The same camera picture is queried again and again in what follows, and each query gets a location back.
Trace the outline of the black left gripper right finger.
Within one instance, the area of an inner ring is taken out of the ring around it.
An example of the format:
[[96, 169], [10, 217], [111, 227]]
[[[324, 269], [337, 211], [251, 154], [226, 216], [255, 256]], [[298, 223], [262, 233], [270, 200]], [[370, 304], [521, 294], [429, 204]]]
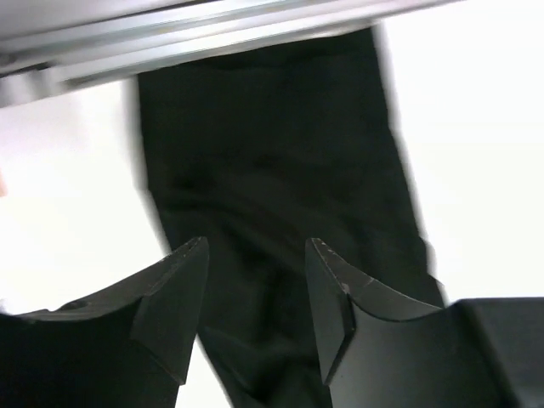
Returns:
[[543, 301], [444, 305], [432, 277], [414, 296], [306, 244], [305, 272], [324, 384], [336, 407], [540, 407]]

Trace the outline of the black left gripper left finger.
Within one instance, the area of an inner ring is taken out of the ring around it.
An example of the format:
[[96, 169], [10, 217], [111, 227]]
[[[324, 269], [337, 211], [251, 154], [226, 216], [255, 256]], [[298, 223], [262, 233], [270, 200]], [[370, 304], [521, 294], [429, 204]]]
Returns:
[[1, 317], [4, 407], [173, 407], [186, 382], [207, 282], [195, 238], [116, 284]]

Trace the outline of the black trousers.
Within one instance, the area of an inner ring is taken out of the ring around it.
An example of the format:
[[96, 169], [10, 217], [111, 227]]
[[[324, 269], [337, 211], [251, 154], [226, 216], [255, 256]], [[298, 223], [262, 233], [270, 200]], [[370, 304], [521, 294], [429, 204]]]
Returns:
[[198, 334], [236, 407], [328, 407], [305, 242], [390, 285], [428, 273], [374, 31], [137, 77], [148, 189], [171, 247], [210, 245]]

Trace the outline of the aluminium table edge rail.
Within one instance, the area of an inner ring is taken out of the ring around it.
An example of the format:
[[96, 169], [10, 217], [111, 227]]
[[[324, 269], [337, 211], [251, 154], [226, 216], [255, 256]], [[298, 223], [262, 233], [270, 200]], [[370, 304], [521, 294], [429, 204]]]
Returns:
[[20, 105], [194, 60], [338, 36], [436, 5], [436, 0], [4, 1], [1, 104]]

